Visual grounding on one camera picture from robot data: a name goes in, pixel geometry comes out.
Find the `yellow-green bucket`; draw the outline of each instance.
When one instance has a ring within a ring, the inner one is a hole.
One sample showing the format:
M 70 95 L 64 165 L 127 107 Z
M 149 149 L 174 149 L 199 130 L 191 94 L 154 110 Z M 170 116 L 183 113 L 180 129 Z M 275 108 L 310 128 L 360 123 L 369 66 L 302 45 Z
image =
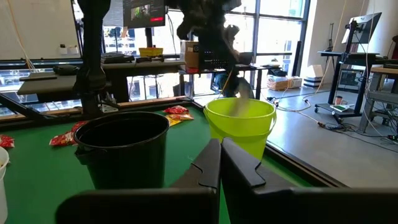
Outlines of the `yellow-green bucket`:
M 211 138 L 220 141 L 228 137 L 255 158 L 261 160 L 268 135 L 276 124 L 274 105 L 249 100 L 245 110 L 238 116 L 229 116 L 237 98 L 223 98 L 208 103 L 205 116 L 210 124 Z

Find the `bucket handle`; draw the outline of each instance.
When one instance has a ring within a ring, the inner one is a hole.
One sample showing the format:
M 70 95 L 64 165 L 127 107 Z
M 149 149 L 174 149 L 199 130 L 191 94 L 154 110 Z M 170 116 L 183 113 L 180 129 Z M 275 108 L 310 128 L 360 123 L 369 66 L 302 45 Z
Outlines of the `bucket handle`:
M 4 178 L 4 176 L 6 175 L 6 171 L 7 171 L 7 167 L 4 168 L 4 172 L 2 173 L 0 180 L 2 180 Z
M 230 135 L 230 134 L 226 133 L 225 131 L 221 130 L 220 128 L 218 128 L 217 126 L 215 126 L 214 123 L 210 121 L 210 119 L 209 119 L 209 117 L 208 117 L 208 115 L 207 115 L 207 110 L 206 110 L 206 108 L 203 109 L 203 113 L 205 114 L 205 117 L 206 117 L 207 121 L 209 122 L 209 124 L 210 124 L 214 129 L 216 129 L 218 133 L 222 133 L 223 136 L 225 136 L 225 137 L 230 137 L 230 138 L 241 138 L 241 137 L 237 137 L 237 136 Z M 258 135 L 256 135 L 256 136 L 252 136 L 252 137 L 268 136 L 268 135 L 272 132 L 272 130 L 274 129 L 274 127 L 275 127 L 275 125 L 276 125 L 276 121 L 277 121 L 276 110 L 271 114 L 271 118 L 272 118 L 273 124 L 271 125 L 269 131 L 267 131 L 266 133 L 263 133 L 263 134 L 258 134 Z

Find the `cup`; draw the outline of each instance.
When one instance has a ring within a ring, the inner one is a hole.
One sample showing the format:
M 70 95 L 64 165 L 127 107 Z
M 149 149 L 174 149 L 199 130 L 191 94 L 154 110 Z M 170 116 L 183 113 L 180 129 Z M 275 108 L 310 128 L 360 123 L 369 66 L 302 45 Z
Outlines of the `cup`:
M 340 105 L 342 101 L 343 101 L 342 96 L 336 96 L 335 105 Z

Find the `black bucket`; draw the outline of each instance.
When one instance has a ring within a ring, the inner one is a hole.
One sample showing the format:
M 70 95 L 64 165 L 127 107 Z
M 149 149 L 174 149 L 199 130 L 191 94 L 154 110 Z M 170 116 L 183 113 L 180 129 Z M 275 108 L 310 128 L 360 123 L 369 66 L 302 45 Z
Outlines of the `black bucket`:
M 161 188 L 169 121 L 148 112 L 117 113 L 80 127 L 75 153 L 96 189 Z

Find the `chip bag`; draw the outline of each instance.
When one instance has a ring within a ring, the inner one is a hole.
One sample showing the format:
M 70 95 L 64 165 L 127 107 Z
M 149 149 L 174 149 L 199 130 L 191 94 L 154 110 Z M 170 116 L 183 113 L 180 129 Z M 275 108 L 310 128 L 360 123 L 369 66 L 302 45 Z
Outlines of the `chip bag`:
M 10 149 L 15 147 L 14 139 L 10 136 L 0 134 L 0 147 L 3 147 L 5 149 Z
M 170 123 L 170 127 L 182 122 L 181 120 L 173 119 L 172 117 L 170 117 L 170 114 L 166 115 L 165 117 L 168 119 L 168 121 Z
M 193 116 L 188 113 L 186 113 L 186 114 L 170 114 L 169 116 L 172 119 L 176 119 L 179 121 L 193 120 Z
M 188 112 L 189 110 L 183 106 L 173 106 L 172 108 L 167 108 L 166 110 L 164 110 L 164 113 L 168 114 L 183 114 Z
M 73 132 L 68 131 L 65 134 L 55 136 L 53 139 L 51 139 L 50 146 L 69 146 L 74 143 L 75 141 L 73 140 Z
M 67 131 L 65 134 L 61 134 L 55 136 L 50 141 L 50 146 L 70 146 L 76 144 L 75 140 L 73 139 L 73 135 L 81 126 L 86 124 L 87 121 L 79 121 L 75 125 L 73 125 L 71 131 Z

